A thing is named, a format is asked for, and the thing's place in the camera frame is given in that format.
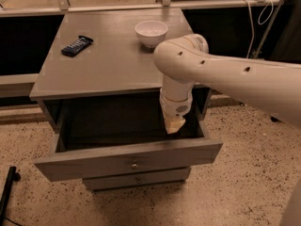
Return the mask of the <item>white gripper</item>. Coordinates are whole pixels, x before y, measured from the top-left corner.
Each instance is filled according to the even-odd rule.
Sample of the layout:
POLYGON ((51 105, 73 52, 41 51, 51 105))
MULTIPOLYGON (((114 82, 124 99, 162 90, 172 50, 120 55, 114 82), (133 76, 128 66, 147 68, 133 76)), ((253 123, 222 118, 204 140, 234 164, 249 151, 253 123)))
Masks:
POLYGON ((193 101, 192 88, 194 82, 174 80, 167 75, 163 76, 160 88, 160 105, 165 118, 165 127, 168 134, 177 133, 185 124, 186 115, 193 101))

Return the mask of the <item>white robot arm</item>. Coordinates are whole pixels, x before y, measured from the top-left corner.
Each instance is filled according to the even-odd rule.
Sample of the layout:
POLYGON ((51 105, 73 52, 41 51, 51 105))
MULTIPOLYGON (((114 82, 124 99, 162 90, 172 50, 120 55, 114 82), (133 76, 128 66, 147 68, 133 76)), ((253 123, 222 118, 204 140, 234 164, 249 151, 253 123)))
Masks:
POLYGON ((161 42, 153 60, 163 74, 160 105, 170 134, 184 125, 197 83, 301 127, 298 64, 210 55, 206 40, 198 34, 161 42))

